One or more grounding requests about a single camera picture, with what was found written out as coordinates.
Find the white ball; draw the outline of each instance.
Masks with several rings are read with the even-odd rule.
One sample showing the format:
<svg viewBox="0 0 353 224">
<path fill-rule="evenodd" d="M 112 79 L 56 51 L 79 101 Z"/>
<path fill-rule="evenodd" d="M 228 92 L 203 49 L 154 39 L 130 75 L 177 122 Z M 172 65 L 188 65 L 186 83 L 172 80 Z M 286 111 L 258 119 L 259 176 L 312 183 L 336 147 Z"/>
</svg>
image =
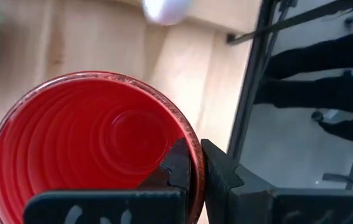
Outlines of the white ball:
<svg viewBox="0 0 353 224">
<path fill-rule="evenodd" d="M 164 26 L 182 21 L 191 0 L 143 0 L 144 15 L 154 23 Z"/>
</svg>

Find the red plastic cup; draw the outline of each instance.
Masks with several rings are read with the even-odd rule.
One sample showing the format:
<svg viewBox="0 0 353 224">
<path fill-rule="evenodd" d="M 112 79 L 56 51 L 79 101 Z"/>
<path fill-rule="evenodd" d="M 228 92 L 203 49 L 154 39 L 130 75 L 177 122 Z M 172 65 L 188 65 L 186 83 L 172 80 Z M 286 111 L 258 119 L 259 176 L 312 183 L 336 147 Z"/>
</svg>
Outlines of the red plastic cup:
<svg viewBox="0 0 353 224">
<path fill-rule="evenodd" d="M 55 189 L 134 189 L 180 138 L 194 167 L 189 222 L 204 202 L 204 160 L 182 113 L 154 88 L 79 72 L 22 97 L 0 124 L 0 223 L 22 223 L 29 199 Z"/>
</svg>

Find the tiled floor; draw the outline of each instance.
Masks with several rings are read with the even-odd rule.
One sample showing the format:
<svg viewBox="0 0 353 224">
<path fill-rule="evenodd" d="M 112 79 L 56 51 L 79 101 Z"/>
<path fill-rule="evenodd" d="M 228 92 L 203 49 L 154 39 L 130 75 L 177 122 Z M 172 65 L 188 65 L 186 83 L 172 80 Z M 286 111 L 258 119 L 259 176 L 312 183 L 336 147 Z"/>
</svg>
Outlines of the tiled floor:
<svg viewBox="0 0 353 224">
<path fill-rule="evenodd" d="M 288 15 L 329 1 L 298 1 L 297 8 Z M 323 17 L 284 30 L 273 53 L 347 35 L 343 25 L 346 17 Z M 330 70 L 300 74 L 293 79 L 317 79 L 340 74 L 341 70 Z M 344 188 L 343 183 L 325 182 L 321 177 L 325 172 L 349 173 L 353 161 L 353 142 L 325 133 L 311 120 L 313 111 L 278 109 L 271 105 L 254 106 L 240 163 L 277 187 Z"/>
</svg>

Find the wood grain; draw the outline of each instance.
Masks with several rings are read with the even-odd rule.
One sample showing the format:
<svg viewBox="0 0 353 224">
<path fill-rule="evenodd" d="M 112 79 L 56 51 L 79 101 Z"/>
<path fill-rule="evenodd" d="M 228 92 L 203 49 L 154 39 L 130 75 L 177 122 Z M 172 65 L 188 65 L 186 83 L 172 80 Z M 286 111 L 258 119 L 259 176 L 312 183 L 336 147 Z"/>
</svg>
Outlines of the wood grain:
<svg viewBox="0 0 353 224">
<path fill-rule="evenodd" d="M 258 8 L 245 2 L 242 21 L 253 27 Z M 154 86 L 198 137 L 227 149 L 250 42 L 227 46 L 224 31 L 191 21 L 149 25 L 137 7 L 108 0 L 0 0 L 0 11 L 0 120 L 49 78 L 108 70 Z"/>
<path fill-rule="evenodd" d="M 141 6 L 141 0 L 115 0 Z M 261 0 L 192 0 L 187 18 L 225 32 L 251 32 L 257 22 Z"/>
</svg>

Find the person's leg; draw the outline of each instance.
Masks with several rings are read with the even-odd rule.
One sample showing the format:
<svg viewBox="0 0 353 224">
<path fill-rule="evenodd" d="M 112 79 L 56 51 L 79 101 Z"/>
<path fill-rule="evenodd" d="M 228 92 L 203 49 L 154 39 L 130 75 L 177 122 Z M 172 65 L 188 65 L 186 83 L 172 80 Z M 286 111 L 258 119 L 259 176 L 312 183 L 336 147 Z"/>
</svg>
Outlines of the person's leg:
<svg viewBox="0 0 353 224">
<path fill-rule="evenodd" d="M 255 104 L 260 103 L 278 108 L 329 108 L 353 112 L 353 77 L 267 81 L 255 99 Z"/>
<path fill-rule="evenodd" d="M 334 68 L 353 68 L 353 34 L 272 56 L 265 75 L 282 79 Z"/>
</svg>

